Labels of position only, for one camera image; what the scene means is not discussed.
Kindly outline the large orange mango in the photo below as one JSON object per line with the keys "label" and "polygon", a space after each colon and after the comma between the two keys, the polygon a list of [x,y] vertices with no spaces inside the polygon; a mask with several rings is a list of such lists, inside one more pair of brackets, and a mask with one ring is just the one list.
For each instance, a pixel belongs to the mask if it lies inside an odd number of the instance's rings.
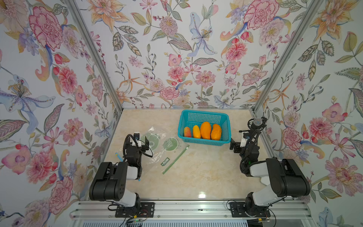
{"label": "large orange mango", "polygon": [[203,122],[200,127],[201,137],[205,140],[210,140],[210,134],[212,131],[211,124],[209,122]]}

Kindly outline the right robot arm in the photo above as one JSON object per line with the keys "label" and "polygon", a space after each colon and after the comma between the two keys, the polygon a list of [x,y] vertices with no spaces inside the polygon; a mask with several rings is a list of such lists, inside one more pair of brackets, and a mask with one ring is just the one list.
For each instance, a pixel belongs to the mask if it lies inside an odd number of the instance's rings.
{"label": "right robot arm", "polygon": [[235,202],[231,207],[233,211],[245,211],[249,216],[256,216],[286,197],[297,198],[310,194],[310,183],[293,159],[268,158],[259,161],[259,146],[255,142],[242,146],[242,143],[231,140],[230,150],[239,153],[242,174],[268,180],[265,188],[249,193],[245,202]]}

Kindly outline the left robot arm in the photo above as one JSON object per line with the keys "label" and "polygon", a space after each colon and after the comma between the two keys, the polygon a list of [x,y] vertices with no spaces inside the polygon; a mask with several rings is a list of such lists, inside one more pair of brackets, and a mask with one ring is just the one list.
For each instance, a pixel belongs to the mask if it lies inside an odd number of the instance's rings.
{"label": "left robot arm", "polygon": [[142,175],[142,156],[153,157],[149,140],[140,140],[140,135],[128,134],[122,148],[123,160],[118,163],[103,162],[89,189],[92,201],[109,201],[126,209],[141,208],[140,196],[126,189],[128,180],[139,180]]}

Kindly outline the small yellow mango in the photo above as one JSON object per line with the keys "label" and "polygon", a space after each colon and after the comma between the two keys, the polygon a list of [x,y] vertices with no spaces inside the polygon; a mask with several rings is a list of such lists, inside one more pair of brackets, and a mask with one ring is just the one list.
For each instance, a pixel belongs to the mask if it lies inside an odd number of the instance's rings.
{"label": "small yellow mango", "polygon": [[196,139],[200,139],[201,138],[200,128],[197,125],[195,125],[193,127],[193,137],[196,138]]}

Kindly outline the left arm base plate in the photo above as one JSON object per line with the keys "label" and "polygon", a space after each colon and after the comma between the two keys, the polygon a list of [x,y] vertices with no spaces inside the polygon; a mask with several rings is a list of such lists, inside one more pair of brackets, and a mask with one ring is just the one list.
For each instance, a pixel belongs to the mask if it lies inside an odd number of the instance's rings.
{"label": "left arm base plate", "polygon": [[154,202],[141,202],[134,207],[118,206],[115,212],[116,218],[153,218],[155,212]]}

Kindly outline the clear zip-top bag blue zipper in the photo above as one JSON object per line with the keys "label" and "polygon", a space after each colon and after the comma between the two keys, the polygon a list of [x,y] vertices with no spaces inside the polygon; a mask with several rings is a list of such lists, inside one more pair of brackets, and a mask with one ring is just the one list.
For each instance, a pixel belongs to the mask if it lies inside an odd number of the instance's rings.
{"label": "clear zip-top bag blue zipper", "polygon": [[142,173],[145,174],[161,164],[162,158],[171,146],[168,139],[170,136],[165,130],[152,126],[143,133],[129,133],[115,155],[120,162],[141,167]]}

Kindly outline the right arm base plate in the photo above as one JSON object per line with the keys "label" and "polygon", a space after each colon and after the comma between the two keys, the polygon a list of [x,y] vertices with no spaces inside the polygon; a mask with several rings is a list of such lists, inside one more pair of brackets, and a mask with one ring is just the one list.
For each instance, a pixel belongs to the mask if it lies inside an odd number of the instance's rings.
{"label": "right arm base plate", "polygon": [[230,201],[227,203],[233,218],[270,218],[267,207],[259,207],[245,202]]}

